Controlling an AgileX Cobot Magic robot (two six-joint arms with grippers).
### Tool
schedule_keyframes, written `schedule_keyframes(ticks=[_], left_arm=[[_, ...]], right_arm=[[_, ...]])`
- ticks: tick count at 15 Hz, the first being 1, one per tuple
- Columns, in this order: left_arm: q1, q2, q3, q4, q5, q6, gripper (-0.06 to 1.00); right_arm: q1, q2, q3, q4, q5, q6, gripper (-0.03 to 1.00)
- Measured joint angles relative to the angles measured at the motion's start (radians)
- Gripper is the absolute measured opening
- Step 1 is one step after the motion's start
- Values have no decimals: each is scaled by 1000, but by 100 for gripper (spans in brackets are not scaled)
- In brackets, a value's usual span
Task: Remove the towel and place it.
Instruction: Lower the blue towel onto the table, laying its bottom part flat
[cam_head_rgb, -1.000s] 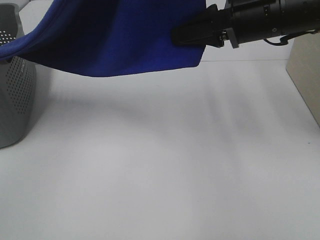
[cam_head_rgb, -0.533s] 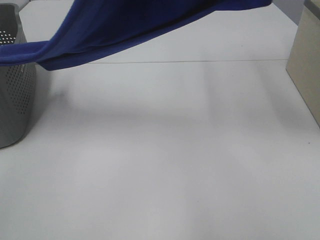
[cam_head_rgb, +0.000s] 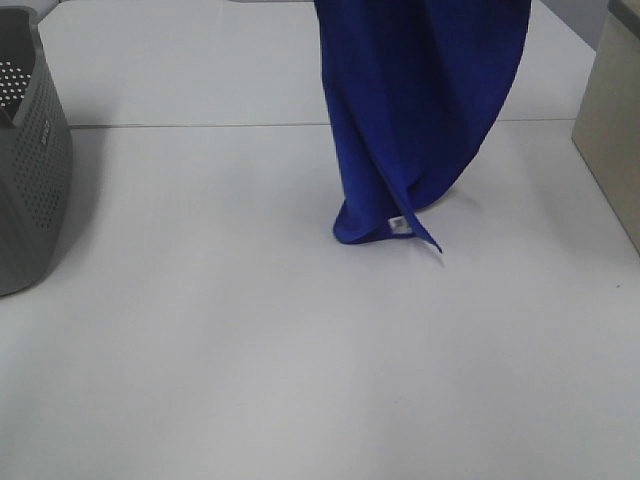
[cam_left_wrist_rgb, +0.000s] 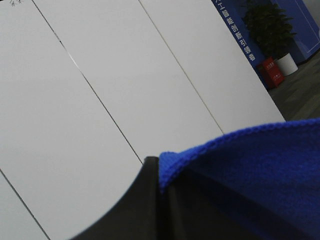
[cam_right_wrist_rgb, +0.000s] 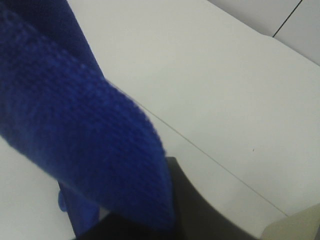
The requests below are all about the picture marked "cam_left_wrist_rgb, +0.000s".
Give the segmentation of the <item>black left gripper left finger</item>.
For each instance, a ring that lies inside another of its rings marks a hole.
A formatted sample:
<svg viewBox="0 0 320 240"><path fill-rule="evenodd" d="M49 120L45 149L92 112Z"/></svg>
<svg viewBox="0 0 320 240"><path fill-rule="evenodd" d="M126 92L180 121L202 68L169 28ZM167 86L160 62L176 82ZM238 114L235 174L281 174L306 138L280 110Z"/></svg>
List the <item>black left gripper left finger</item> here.
<svg viewBox="0 0 320 240"><path fill-rule="evenodd" d="M158 239L157 195L159 158L148 156L121 199L73 240Z"/></svg>

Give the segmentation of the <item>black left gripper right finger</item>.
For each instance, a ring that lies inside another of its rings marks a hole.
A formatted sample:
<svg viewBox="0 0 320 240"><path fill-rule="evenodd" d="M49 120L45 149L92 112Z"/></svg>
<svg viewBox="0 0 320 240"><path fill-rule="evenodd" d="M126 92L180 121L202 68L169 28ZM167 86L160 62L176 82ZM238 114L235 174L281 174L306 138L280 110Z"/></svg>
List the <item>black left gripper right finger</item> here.
<svg viewBox="0 0 320 240"><path fill-rule="evenodd" d="M239 226L183 173L167 188L159 212L161 240L238 240Z"/></svg>

